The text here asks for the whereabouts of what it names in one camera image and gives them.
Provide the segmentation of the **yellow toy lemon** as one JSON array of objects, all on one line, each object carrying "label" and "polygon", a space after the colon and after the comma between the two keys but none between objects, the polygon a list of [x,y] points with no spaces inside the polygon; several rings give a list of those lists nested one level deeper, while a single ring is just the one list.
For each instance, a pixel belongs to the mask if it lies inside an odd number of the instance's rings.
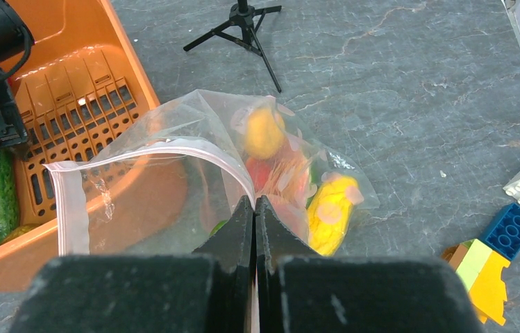
[{"label": "yellow toy lemon", "polygon": [[244,150],[252,158],[267,160],[283,145],[284,121],[271,108],[258,108],[247,119],[244,134]]}]

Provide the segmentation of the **clear pink-dotted zip bag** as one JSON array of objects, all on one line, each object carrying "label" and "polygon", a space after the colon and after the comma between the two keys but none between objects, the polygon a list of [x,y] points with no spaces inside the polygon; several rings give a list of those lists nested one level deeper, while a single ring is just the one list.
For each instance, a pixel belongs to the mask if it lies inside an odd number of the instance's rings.
[{"label": "clear pink-dotted zip bag", "polygon": [[[336,175],[355,178],[364,198],[349,225],[358,210],[379,206],[363,170],[273,96],[197,89],[148,111],[87,162],[47,165],[59,253],[188,253],[201,245],[242,196],[251,203],[264,196],[245,166],[251,157],[244,150],[246,123],[258,108],[271,108],[284,121],[283,145],[268,160],[292,151],[310,159],[306,213],[321,184]],[[309,223],[298,237],[309,245]]]}]

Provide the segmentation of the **yellow toy corn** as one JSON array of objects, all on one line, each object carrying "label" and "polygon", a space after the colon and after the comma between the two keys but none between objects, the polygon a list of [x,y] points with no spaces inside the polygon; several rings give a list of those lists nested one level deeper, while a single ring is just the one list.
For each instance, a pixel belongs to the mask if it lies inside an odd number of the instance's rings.
[{"label": "yellow toy corn", "polygon": [[358,181],[351,176],[336,175],[322,183],[307,209],[311,249],[323,256],[335,254],[353,208],[363,201]]}]

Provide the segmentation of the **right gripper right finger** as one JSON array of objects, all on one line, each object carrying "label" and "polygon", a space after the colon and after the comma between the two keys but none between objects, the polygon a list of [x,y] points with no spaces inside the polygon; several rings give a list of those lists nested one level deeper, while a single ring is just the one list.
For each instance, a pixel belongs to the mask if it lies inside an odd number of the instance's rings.
[{"label": "right gripper right finger", "polygon": [[317,253],[280,221],[266,196],[255,204],[255,244],[260,331],[284,332],[287,309],[282,306],[278,260]]}]

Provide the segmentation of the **orange plastic basket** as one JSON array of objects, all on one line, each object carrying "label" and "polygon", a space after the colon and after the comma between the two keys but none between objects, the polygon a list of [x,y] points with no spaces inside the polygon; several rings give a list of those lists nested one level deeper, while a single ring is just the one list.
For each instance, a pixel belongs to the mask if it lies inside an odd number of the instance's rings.
[{"label": "orange plastic basket", "polygon": [[12,1],[35,45],[10,85],[30,136],[13,163],[23,225],[0,245],[0,293],[25,290],[58,253],[48,162],[87,161],[159,100],[109,1]]}]

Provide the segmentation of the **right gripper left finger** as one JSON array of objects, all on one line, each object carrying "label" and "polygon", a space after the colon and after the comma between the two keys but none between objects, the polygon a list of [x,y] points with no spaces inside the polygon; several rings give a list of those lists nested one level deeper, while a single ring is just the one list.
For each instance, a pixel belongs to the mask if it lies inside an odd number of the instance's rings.
[{"label": "right gripper left finger", "polygon": [[210,288],[207,332],[250,332],[255,260],[254,211],[242,196],[227,222],[195,249],[216,261]]}]

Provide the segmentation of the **red toy strawberry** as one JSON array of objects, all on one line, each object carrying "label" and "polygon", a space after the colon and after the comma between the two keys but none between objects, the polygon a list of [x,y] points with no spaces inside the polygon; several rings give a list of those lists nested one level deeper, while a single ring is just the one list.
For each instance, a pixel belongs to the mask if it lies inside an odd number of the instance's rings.
[{"label": "red toy strawberry", "polygon": [[256,191],[264,188],[269,179],[269,174],[274,166],[272,160],[258,160],[249,157],[245,162],[246,169],[252,179]]}]

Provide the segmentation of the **green toy cucumber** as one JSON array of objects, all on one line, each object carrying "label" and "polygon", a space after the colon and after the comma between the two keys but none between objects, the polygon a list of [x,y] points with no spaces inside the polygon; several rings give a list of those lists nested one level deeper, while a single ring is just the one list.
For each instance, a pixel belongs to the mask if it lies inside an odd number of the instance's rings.
[{"label": "green toy cucumber", "polygon": [[0,150],[0,244],[19,226],[19,217],[13,157]]}]

